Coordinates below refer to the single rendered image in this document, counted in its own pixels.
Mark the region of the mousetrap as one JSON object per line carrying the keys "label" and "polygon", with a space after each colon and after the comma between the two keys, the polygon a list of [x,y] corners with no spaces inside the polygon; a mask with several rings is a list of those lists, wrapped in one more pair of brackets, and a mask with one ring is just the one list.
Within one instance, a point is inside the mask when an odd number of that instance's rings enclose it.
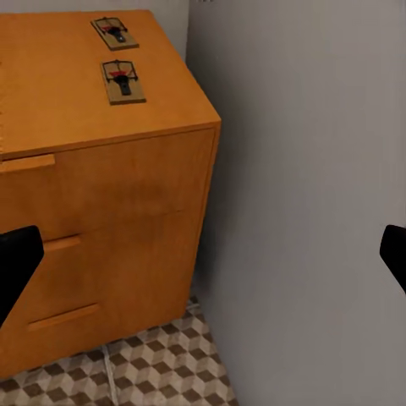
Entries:
{"label": "mousetrap", "polygon": [[112,52],[140,47],[119,18],[105,17],[92,20],[91,23]]}
{"label": "mousetrap", "polygon": [[110,105],[146,102],[139,76],[132,60],[100,62]]}

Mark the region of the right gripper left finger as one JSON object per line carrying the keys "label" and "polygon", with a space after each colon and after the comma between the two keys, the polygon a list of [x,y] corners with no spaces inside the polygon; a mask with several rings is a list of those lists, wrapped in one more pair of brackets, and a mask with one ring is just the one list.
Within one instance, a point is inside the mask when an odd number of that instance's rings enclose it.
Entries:
{"label": "right gripper left finger", "polygon": [[36,225],[0,234],[0,327],[43,257]]}

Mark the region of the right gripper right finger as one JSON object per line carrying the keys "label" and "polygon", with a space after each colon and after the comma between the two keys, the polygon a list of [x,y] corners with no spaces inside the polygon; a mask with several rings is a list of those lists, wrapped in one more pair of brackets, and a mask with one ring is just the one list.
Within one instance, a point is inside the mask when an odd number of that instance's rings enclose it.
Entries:
{"label": "right gripper right finger", "polygon": [[380,255],[406,292],[406,228],[392,224],[386,226]]}

